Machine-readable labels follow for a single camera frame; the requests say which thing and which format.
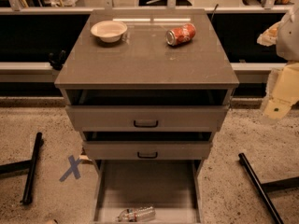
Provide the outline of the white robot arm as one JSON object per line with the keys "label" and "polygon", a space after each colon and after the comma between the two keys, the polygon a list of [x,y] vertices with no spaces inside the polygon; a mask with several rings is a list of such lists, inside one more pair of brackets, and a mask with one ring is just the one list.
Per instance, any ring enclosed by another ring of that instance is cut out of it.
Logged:
{"label": "white robot arm", "polygon": [[299,101],[299,7],[293,7],[281,21],[266,29],[257,43],[275,45],[277,55],[287,61],[283,68],[270,72],[261,104],[266,118],[283,119]]}

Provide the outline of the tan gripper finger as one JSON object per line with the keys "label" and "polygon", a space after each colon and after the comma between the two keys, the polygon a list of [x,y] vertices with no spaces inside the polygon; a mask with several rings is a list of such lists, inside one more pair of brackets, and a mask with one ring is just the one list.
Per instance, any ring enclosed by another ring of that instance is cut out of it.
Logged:
{"label": "tan gripper finger", "polygon": [[278,27],[280,22],[276,22],[268,29],[266,29],[262,34],[259,35],[257,38],[257,43],[262,46],[270,47],[276,44],[277,37],[278,37]]}
{"label": "tan gripper finger", "polygon": [[263,115],[272,120],[283,119],[299,101],[299,63],[287,63],[270,72],[266,95],[261,104]]}

